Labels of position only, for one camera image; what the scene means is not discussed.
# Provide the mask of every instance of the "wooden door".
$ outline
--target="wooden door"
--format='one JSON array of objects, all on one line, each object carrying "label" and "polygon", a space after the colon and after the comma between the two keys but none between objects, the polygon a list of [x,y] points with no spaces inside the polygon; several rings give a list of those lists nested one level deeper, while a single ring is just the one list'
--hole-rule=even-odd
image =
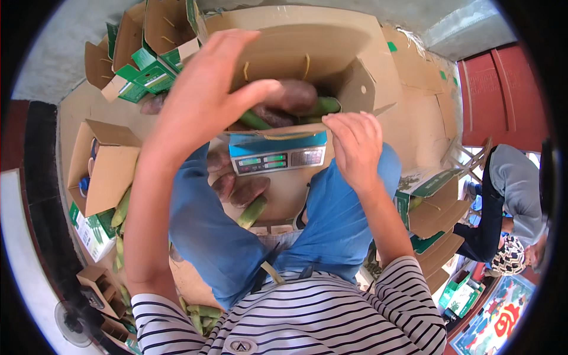
[{"label": "wooden door", "polygon": [[458,62],[463,97],[464,146],[488,136],[523,151],[540,152],[548,135],[541,94],[518,45]]}]

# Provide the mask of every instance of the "sweet potato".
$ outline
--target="sweet potato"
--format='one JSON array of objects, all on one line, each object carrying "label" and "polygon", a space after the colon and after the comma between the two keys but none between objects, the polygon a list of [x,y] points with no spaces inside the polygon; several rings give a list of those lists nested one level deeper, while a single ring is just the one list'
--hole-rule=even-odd
[{"label": "sweet potato", "polygon": [[230,172],[221,175],[215,182],[211,185],[221,202],[229,202],[229,197],[233,188],[235,187],[235,181],[237,180],[237,174]]},{"label": "sweet potato", "polygon": [[166,101],[166,97],[168,96],[168,92],[164,92],[161,94],[157,94],[150,100],[144,102],[142,107],[140,108],[140,113],[143,115],[157,115],[162,110],[164,106],[164,102]]},{"label": "sweet potato", "polygon": [[289,114],[309,111],[316,105],[318,92],[310,83],[296,79],[279,80],[282,88],[262,102],[263,105]]},{"label": "sweet potato", "polygon": [[229,152],[215,150],[207,153],[207,171],[210,173],[218,172],[231,163]]},{"label": "sweet potato", "polygon": [[231,196],[231,203],[237,208],[246,208],[268,187],[270,187],[270,178],[253,177],[235,190]]},{"label": "sweet potato", "polygon": [[294,125],[294,116],[285,113],[284,111],[274,110],[266,107],[263,104],[253,106],[251,109],[258,117],[264,122],[274,128],[288,127]]}]

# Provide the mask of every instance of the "blue pants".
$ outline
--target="blue pants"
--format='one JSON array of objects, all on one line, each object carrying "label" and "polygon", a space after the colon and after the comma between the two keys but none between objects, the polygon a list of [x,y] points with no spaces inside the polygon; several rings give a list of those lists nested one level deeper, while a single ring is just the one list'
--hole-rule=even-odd
[{"label": "blue pants", "polygon": [[[229,309],[250,292],[270,250],[224,213],[207,183],[208,149],[206,144],[195,151],[174,178],[169,237],[213,289],[219,304]],[[391,198],[400,171],[395,151],[383,144],[377,172]],[[314,270],[354,282],[373,237],[359,199],[343,180],[335,159],[312,177],[307,213],[306,228],[291,248],[277,256],[274,268],[303,270],[313,264]]]}]

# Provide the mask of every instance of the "electronic weighing scale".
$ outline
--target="electronic weighing scale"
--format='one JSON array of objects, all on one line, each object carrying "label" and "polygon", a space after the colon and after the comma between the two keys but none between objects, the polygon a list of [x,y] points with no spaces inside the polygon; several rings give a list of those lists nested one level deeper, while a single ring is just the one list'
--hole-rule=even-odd
[{"label": "electronic weighing scale", "polygon": [[283,136],[279,136],[279,140],[272,140],[258,135],[231,134],[229,154],[237,175],[279,172],[323,164],[327,143],[325,131],[296,139],[282,138]]}]

